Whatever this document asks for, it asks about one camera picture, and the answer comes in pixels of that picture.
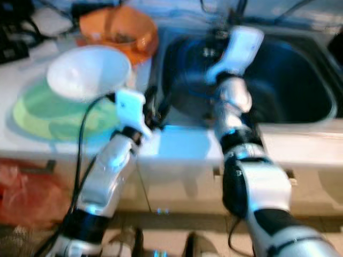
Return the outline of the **white ceramic bowl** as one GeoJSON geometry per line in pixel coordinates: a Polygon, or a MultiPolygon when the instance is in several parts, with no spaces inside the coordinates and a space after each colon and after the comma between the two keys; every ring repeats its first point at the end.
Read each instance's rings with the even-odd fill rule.
{"type": "Polygon", "coordinates": [[[86,102],[127,87],[133,65],[120,50],[86,45],[60,54],[49,64],[45,79],[53,93],[86,102]]]}

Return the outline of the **white kitchen cabinet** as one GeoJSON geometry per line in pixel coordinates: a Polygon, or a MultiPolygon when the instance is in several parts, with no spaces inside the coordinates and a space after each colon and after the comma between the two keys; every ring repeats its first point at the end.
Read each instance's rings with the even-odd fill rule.
{"type": "MultiPolygon", "coordinates": [[[[272,161],[292,169],[299,182],[292,186],[291,210],[297,216],[343,216],[343,152],[270,149],[272,161]]],[[[76,153],[2,153],[2,158],[33,163],[39,169],[56,161],[52,175],[66,185],[72,181],[76,153]]],[[[221,180],[213,167],[221,156],[155,156],[140,154],[128,179],[118,208],[126,211],[225,214],[221,203],[221,180]]]]}

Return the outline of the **orange bowl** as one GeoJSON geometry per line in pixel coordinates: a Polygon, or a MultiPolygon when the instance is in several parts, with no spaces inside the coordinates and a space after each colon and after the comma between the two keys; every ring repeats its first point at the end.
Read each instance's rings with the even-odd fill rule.
{"type": "Polygon", "coordinates": [[[136,54],[153,54],[159,44],[154,20],[128,5],[103,7],[78,20],[88,42],[109,45],[136,54]]]}

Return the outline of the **green plate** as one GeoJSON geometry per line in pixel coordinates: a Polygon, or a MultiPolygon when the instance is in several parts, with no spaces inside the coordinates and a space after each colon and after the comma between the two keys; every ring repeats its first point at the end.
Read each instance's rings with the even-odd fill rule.
{"type": "MultiPolygon", "coordinates": [[[[88,102],[69,101],[54,93],[45,78],[36,79],[12,107],[15,124],[27,134],[57,142],[76,142],[88,102]]],[[[111,132],[120,126],[116,106],[101,100],[88,113],[84,137],[111,132]]]]}

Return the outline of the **robot left leg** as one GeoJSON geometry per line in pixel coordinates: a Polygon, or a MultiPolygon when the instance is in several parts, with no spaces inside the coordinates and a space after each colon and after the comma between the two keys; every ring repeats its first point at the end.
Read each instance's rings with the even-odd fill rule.
{"type": "Polygon", "coordinates": [[[140,228],[123,228],[110,240],[109,245],[113,248],[113,257],[133,257],[135,248],[143,238],[140,228]]]}

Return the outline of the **robot leg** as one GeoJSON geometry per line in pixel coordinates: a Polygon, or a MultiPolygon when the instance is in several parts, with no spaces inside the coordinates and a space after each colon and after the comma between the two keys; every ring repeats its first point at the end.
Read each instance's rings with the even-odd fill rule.
{"type": "Polygon", "coordinates": [[[123,228],[110,240],[109,245],[113,248],[113,257],[133,257],[135,248],[143,238],[140,228],[123,228]]]}
{"type": "Polygon", "coordinates": [[[215,245],[196,232],[188,234],[182,257],[220,257],[215,245]]]}

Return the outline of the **robot right leg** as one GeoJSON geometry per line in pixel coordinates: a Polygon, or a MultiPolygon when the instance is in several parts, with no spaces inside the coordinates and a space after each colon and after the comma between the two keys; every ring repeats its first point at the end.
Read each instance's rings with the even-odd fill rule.
{"type": "Polygon", "coordinates": [[[215,245],[196,232],[188,234],[182,257],[220,257],[215,245]]]}

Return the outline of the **stainless steel sink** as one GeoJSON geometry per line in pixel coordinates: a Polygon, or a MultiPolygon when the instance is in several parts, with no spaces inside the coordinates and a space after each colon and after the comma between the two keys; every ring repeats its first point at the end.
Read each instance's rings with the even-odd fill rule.
{"type": "MultiPolygon", "coordinates": [[[[211,127],[213,87],[204,76],[220,41],[204,30],[163,28],[149,84],[161,93],[172,125],[211,127]]],[[[253,99],[252,119],[284,127],[322,123],[343,110],[343,75],[313,37],[265,32],[243,76],[253,99]]]]}

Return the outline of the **red plastic bag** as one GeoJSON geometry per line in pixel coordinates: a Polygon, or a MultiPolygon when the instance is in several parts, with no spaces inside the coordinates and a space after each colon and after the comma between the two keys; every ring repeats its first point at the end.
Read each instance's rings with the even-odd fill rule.
{"type": "Polygon", "coordinates": [[[30,173],[30,162],[0,159],[0,222],[48,229],[62,222],[70,206],[70,186],[59,175],[30,173]]]}

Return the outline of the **black floor fan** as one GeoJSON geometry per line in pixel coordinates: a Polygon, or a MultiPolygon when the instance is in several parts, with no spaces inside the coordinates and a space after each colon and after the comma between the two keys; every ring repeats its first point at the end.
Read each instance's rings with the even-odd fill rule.
{"type": "Polygon", "coordinates": [[[53,238],[58,226],[47,229],[31,229],[22,226],[2,225],[0,229],[0,257],[44,257],[53,243],[46,243],[53,238]]]}

